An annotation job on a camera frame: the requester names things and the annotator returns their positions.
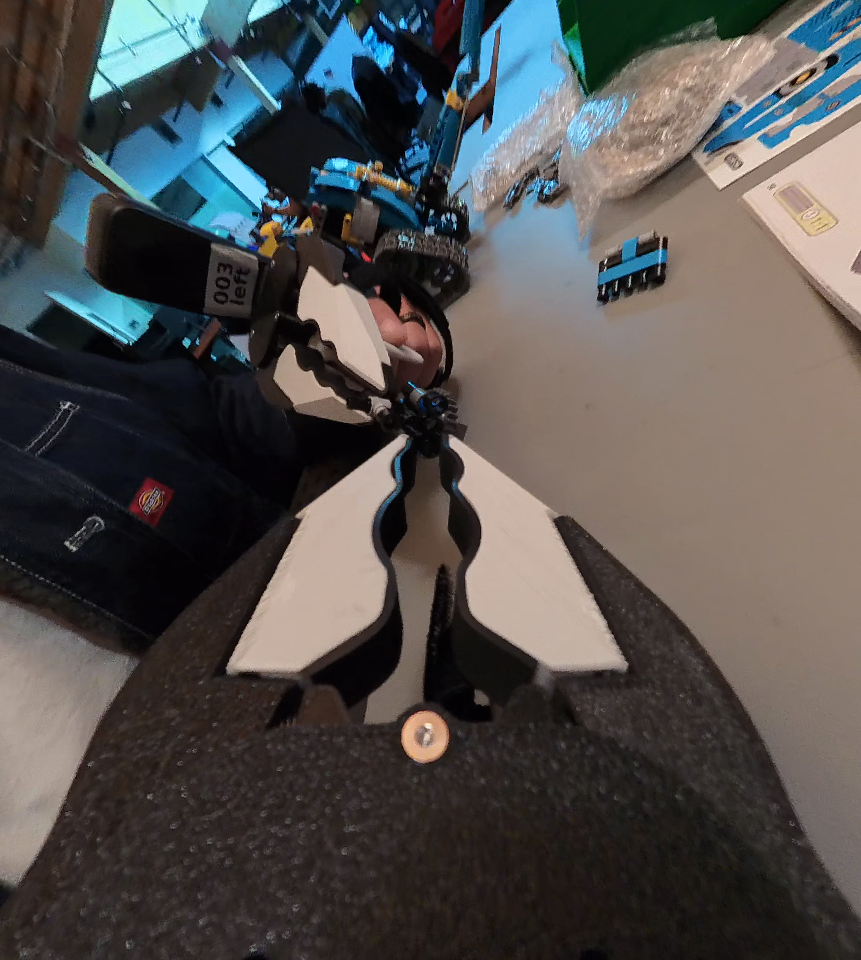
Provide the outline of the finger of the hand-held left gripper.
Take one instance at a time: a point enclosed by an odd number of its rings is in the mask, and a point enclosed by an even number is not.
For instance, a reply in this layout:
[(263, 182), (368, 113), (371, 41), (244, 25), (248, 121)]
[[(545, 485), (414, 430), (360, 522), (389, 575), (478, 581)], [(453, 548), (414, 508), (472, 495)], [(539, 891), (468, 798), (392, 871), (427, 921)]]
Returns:
[(308, 267), (297, 300), (297, 317), (316, 324), (320, 339), (343, 370), (375, 394), (384, 394), (392, 363), (367, 298), (345, 283), (333, 283)]
[[(334, 354), (338, 368), (343, 368), (343, 375), (338, 380), (354, 379), (358, 388), (366, 396), (376, 391), (376, 358), (364, 356), (364, 359), (342, 359), (340, 354)], [(274, 366), (272, 379), (292, 409), (306, 417), (327, 421), (343, 426), (365, 426), (372, 423), (369, 414), (369, 405), (365, 410), (349, 406), (348, 400), (336, 390), (321, 383), (312, 369), (301, 366), (295, 348), (286, 348), (280, 354)]]

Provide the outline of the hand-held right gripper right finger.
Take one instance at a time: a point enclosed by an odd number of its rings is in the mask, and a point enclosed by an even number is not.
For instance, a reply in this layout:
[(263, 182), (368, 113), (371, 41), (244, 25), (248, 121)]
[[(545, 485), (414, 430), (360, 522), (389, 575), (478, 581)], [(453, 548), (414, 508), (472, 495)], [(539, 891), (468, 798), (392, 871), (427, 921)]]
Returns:
[(558, 515), (464, 441), (441, 450), (455, 576), (452, 643), (465, 677), (623, 674), (628, 661)]

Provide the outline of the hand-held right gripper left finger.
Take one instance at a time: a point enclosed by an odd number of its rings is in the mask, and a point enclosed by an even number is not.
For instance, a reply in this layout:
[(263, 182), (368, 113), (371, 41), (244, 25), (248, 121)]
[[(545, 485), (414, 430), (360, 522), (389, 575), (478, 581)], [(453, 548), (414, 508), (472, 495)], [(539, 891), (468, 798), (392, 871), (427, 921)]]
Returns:
[(400, 436), (322, 493), (297, 527), (227, 663), (230, 676), (310, 681), (376, 638), (397, 600), (390, 556), (404, 494)]

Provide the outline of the grey gear assembly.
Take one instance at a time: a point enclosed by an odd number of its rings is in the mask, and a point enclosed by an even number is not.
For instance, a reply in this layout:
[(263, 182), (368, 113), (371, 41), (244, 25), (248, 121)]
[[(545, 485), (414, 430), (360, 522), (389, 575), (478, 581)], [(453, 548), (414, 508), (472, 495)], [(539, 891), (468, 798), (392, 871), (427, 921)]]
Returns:
[(468, 428), (460, 422), (459, 406), (447, 390), (424, 389), (408, 381), (394, 409), (401, 431), (424, 458), (439, 456), (448, 438), (463, 441), (466, 437)]

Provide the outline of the person's left forearm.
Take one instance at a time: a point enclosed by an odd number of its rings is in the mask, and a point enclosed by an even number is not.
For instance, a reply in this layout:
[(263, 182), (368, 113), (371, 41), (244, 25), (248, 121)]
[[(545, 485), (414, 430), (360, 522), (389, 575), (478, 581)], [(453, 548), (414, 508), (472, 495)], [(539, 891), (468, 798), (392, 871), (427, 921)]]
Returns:
[(298, 512), (373, 455), (390, 436), (273, 405), (253, 373), (212, 380), (208, 393), (232, 469), (259, 495)]

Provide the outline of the grey desk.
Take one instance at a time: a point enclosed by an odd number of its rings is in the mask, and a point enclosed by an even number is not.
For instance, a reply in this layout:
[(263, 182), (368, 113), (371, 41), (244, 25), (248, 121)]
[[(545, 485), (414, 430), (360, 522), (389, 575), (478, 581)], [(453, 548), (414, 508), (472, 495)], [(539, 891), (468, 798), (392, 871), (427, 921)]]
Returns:
[[(861, 914), (861, 334), (687, 160), (599, 211), (474, 230), (449, 311), (482, 456), (575, 518), (701, 641)], [(600, 260), (668, 237), (664, 285), (607, 304)]]

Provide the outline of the person's left hand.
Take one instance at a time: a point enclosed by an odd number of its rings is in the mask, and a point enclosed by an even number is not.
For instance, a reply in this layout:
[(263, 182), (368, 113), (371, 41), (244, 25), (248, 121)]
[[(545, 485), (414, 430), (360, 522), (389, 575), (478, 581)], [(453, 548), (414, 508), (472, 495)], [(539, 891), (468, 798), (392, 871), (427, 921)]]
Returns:
[(398, 373), (405, 380), (427, 386), (437, 376), (444, 359), (444, 343), (437, 329), (406, 297), (401, 299), (402, 314), (379, 296), (370, 296), (367, 302), (381, 339), (398, 349), (408, 349), (421, 358), (419, 364), (400, 361)]

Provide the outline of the black blue toy model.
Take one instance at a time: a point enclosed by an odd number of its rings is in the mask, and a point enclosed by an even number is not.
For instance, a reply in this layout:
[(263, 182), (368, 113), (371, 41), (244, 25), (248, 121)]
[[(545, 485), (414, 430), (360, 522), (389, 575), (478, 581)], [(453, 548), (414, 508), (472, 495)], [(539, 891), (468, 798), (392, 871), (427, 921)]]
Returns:
[(259, 228), (260, 252), (285, 238), (317, 234), (353, 257), (398, 269), (446, 308), (471, 288), (466, 203), (450, 190), (452, 164), (427, 163), (420, 183), (381, 162), (328, 160), (309, 173), (303, 201), (288, 199)]

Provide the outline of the dark denim jacket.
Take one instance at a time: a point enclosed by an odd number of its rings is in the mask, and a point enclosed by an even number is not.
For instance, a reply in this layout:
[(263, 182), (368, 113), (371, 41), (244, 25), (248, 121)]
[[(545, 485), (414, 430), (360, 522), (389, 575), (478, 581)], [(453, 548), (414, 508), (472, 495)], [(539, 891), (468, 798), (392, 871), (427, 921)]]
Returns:
[(0, 592), (142, 652), (254, 546), (288, 509), (234, 472), (217, 378), (0, 325)]

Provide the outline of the small clear plastic bag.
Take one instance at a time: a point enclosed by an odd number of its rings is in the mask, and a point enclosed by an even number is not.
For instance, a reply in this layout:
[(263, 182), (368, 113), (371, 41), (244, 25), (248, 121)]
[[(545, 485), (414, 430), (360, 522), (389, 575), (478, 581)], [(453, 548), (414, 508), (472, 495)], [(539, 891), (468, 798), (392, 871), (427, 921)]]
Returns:
[(473, 211), (493, 208), (523, 174), (556, 153), (583, 102), (576, 81), (562, 81), (542, 91), (536, 105), (511, 124), (472, 168)]

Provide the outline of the blue yellow toy crane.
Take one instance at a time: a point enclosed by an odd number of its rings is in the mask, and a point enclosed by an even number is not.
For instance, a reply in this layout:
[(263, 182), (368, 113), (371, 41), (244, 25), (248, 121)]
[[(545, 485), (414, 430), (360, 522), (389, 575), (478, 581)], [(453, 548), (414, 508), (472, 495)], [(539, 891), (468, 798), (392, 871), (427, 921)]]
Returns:
[(442, 106), (417, 194), (416, 206), (424, 222), (438, 215), (450, 196), (471, 93), (481, 75), (484, 10), (484, 1), (464, 3), (460, 68)]

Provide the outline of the blue black beam assembly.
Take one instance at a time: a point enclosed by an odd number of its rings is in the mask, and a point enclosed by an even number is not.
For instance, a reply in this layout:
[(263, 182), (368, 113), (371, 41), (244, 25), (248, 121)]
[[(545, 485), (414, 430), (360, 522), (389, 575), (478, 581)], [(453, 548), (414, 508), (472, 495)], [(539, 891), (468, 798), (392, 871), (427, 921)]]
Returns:
[(596, 298), (607, 305), (661, 287), (668, 273), (669, 237), (658, 232), (632, 237), (599, 260)]

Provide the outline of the green plastic bin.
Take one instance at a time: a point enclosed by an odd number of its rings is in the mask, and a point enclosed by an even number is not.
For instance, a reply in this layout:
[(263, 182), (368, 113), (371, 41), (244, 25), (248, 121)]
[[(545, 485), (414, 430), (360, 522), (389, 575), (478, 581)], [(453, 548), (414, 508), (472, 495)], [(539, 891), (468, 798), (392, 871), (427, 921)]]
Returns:
[(640, 54), (695, 40), (753, 32), (783, 1), (558, 1), (562, 40), (585, 93)]

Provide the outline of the instruction booklet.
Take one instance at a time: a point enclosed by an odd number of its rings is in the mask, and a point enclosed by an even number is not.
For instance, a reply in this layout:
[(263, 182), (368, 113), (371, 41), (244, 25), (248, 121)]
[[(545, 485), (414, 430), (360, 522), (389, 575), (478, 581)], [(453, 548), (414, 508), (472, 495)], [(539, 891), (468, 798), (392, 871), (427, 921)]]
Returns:
[(743, 201), (808, 282), (861, 332), (861, 121)]

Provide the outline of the blue sticker sheet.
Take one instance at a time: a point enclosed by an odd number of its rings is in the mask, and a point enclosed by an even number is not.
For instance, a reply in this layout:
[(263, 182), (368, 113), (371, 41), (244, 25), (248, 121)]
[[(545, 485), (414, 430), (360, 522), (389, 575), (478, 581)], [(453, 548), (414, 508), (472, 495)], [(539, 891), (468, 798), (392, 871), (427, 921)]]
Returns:
[(861, 103), (861, 1), (781, 14), (773, 55), (725, 103), (691, 156), (718, 190)]

